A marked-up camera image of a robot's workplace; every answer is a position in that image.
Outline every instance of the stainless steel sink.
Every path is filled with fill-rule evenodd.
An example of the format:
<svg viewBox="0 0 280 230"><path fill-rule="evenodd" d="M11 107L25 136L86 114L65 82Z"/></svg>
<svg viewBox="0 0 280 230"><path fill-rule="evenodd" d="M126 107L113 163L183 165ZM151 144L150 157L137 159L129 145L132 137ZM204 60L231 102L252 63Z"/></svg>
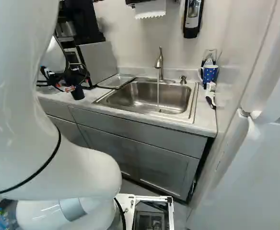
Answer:
<svg viewBox="0 0 280 230"><path fill-rule="evenodd" d="M136 78L119 90L113 90L99 98L94 104L116 109L167 117L170 119L194 120L198 84L159 83L154 79Z"/></svg>

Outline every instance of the gray cabinet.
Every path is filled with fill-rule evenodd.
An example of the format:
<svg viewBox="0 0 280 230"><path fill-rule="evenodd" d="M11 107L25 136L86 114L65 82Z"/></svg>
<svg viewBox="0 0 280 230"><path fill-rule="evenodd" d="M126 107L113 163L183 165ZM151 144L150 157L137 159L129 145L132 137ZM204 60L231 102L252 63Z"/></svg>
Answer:
<svg viewBox="0 0 280 230"><path fill-rule="evenodd" d="M187 198L198 159L79 125L92 149L111 155L123 174L182 200Z"/></svg>
<svg viewBox="0 0 280 230"><path fill-rule="evenodd" d="M49 102L41 98L39 99L39 101L46 114L75 122L72 114L69 111L69 108L66 105Z"/></svg>
<svg viewBox="0 0 280 230"><path fill-rule="evenodd" d="M200 159L206 137L191 135L168 128L130 121L83 109L70 108L77 124L140 141L166 150Z"/></svg>
<svg viewBox="0 0 280 230"><path fill-rule="evenodd" d="M64 135L70 142L85 148L88 147L85 139L78 129L77 124L53 116L48 117L58 127L61 134Z"/></svg>

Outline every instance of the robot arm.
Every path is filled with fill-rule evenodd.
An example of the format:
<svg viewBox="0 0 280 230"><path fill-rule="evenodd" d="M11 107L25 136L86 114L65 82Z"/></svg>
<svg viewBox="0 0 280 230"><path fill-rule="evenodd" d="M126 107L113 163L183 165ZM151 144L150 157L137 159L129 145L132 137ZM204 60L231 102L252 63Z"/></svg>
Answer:
<svg viewBox="0 0 280 230"><path fill-rule="evenodd" d="M42 204L78 197L86 197L82 207L90 218L107 204L104 219L111 220L114 213L109 207L113 210L112 198L121 186L117 163L107 154L70 143L38 102L36 76L49 41L54 44L57 13L58 0L0 0L0 196L35 200L27 203L32 212L22 209L25 203L18 207L25 229L35 229L32 224L37 220L47 223L44 214L24 220L28 213L44 212ZM62 58L56 63L50 57L45 60L53 64L53 71L62 71ZM62 208L52 216L64 224Z"/></svg>

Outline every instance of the refrigerator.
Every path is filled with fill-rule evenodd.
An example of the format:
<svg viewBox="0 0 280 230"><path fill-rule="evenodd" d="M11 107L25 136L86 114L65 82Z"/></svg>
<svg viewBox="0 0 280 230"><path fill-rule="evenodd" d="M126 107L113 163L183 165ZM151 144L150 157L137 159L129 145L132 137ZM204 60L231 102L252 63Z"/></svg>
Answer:
<svg viewBox="0 0 280 230"><path fill-rule="evenodd" d="M280 230L280 0L232 0L191 230Z"/></svg>

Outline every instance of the blue polka dot mug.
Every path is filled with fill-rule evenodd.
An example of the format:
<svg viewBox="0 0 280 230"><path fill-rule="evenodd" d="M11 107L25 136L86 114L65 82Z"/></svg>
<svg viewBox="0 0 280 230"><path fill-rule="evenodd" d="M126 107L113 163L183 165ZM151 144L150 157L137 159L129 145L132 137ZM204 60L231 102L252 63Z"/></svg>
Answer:
<svg viewBox="0 0 280 230"><path fill-rule="evenodd" d="M201 70L203 70L203 87L206 89L206 83L208 82L215 82L217 79L219 66L217 65L204 65L203 67L199 68L199 74Z"/></svg>

